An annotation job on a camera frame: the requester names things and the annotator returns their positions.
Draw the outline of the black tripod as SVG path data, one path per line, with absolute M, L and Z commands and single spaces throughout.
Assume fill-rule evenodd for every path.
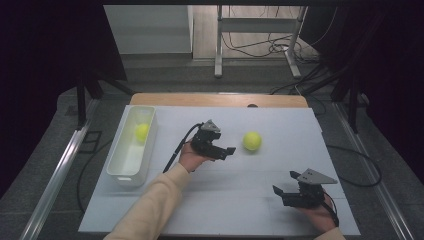
M 83 126 L 88 122 L 88 107 L 86 105 L 86 94 L 89 94 L 90 97 L 94 100 L 99 100 L 104 95 L 104 91 L 99 83 L 100 80 L 105 81 L 107 84 L 113 86 L 114 88 L 120 90 L 121 92 L 127 95 L 132 96 L 135 94 L 134 90 L 130 89 L 127 86 L 124 86 L 122 83 L 119 83 L 117 80 L 106 75 L 98 69 L 94 69 L 93 71 L 91 71 L 87 77 L 79 76 L 76 80 L 78 130 L 81 130 Z
M 349 95 L 347 122 L 351 130 L 357 134 L 358 128 L 356 117 L 357 108 L 359 106 L 359 81 L 355 76 L 354 68 L 350 64 L 347 64 L 339 71 L 336 71 L 318 83 L 313 84 L 311 87 L 302 90 L 301 94 L 303 96 L 309 95 L 332 82 L 337 82 L 330 94 L 333 102 L 341 102 L 346 95 Z

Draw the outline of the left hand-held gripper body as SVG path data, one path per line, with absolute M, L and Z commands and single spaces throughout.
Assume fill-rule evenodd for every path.
M 225 160 L 228 156 L 226 149 L 213 144 L 214 140 L 218 140 L 216 133 L 221 133 L 221 130 L 212 120 L 202 123 L 191 140 L 193 150 L 201 156 Z

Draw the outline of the aluminium floor rail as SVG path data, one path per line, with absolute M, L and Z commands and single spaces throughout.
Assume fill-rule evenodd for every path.
M 416 240 L 404 214 L 402 213 L 400 207 L 398 206 L 392 194 L 389 192 L 388 188 L 386 187 L 383 181 L 382 175 L 378 173 L 375 165 L 370 160 L 368 160 L 369 154 L 362 139 L 360 138 L 358 134 L 355 134 L 351 130 L 347 122 L 347 113 L 344 110 L 343 104 L 333 103 L 332 106 L 338 116 L 338 119 L 340 120 L 343 126 L 344 131 L 346 132 L 349 138 L 349 141 L 351 142 L 351 145 L 353 146 L 353 149 L 361 154 L 360 162 L 363 165 L 366 175 L 371 181 L 380 180 L 380 183 L 374 186 L 374 190 L 376 192 L 376 195 L 378 196 L 378 199 L 386 215 L 389 218 L 389 221 L 398 239 L 399 240 Z
M 88 132 L 99 103 L 100 101 L 96 99 L 89 101 L 86 110 L 85 122 L 81 127 L 78 127 L 73 132 L 72 137 L 69 140 L 21 236 L 19 237 L 19 240 L 37 240 L 56 201 L 60 189 L 64 184 L 64 181 L 83 142 L 83 139 Z

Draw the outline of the white metal stand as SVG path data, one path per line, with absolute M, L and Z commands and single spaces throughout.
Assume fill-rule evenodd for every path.
M 282 33 L 290 34 L 288 47 L 284 47 L 284 54 L 291 73 L 295 79 L 301 73 L 295 61 L 294 48 L 303 24 L 306 6 L 301 6 L 296 19 L 284 18 L 231 18 L 223 16 L 223 6 L 217 6 L 217 42 L 215 51 L 214 75 L 221 78 L 223 75 L 222 36 L 224 33 Z

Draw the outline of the dark curtain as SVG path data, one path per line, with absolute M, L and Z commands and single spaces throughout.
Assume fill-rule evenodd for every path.
M 0 0 L 0 198 L 56 112 L 60 94 L 124 80 L 105 0 Z
M 378 25 L 349 73 L 367 113 L 424 184 L 424 0 L 365 0 L 362 6 L 310 6 L 301 39 L 336 72 L 359 50 L 375 18 Z

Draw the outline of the white cabinet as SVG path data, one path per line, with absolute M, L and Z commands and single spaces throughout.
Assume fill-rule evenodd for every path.
M 190 5 L 104 5 L 120 54 L 191 53 Z

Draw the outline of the person's left hand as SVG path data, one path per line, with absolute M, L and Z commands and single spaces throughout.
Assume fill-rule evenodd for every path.
M 206 161 L 212 161 L 212 158 L 201 156 L 197 154 L 192 146 L 191 142 L 186 142 L 180 152 L 178 163 L 181 164 L 188 173 L 194 172 L 199 166 Z

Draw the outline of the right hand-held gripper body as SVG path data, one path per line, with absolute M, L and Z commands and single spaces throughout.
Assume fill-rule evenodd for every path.
M 282 198 L 285 206 L 296 208 L 316 208 L 325 202 L 323 184 L 337 184 L 338 181 L 308 168 L 298 177 L 298 192 L 285 193 Z

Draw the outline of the yellow-green tennis ball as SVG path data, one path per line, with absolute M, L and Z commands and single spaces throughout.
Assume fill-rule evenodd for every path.
M 145 142 L 149 133 L 149 124 L 140 124 L 135 130 L 135 137 L 140 142 Z
M 262 137 L 258 132 L 250 131 L 244 134 L 242 143 L 245 149 L 256 151 L 261 147 Z

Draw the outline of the person's right hand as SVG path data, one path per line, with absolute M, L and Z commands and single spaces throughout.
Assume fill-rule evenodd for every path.
M 324 206 L 313 209 L 299 208 L 299 211 L 308 218 L 320 233 L 326 233 L 336 227 L 331 213 Z

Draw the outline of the white board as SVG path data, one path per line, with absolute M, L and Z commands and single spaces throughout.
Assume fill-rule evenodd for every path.
M 192 173 L 163 235 L 242 239 L 315 235 L 308 219 L 285 206 L 272 188 L 297 191 L 290 171 L 302 173 L 310 168 L 331 178 L 337 176 L 312 109 L 159 106 L 156 118 L 149 180 L 163 171 L 196 123 L 212 120 L 222 134 L 216 145 L 236 147 L 225 160 L 206 162 Z M 250 131 L 262 137 L 256 151 L 245 149 L 242 143 Z

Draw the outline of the white plastic bin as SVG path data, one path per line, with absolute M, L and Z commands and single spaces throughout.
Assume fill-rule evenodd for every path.
M 140 124 L 149 124 L 145 142 L 135 137 Z M 106 172 L 121 186 L 139 187 L 147 179 L 158 130 L 153 106 L 127 105 L 121 117 L 110 152 Z

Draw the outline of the black floor frame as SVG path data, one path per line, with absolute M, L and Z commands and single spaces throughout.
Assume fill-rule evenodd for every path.
M 95 153 L 100 144 L 101 136 L 101 131 L 88 131 L 82 141 L 79 152 L 82 154 Z

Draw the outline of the wooden table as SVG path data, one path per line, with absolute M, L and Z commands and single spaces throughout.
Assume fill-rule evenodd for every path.
M 248 107 L 307 108 L 302 96 L 266 94 L 212 94 L 212 93 L 136 93 L 131 105 L 196 106 L 196 107 Z

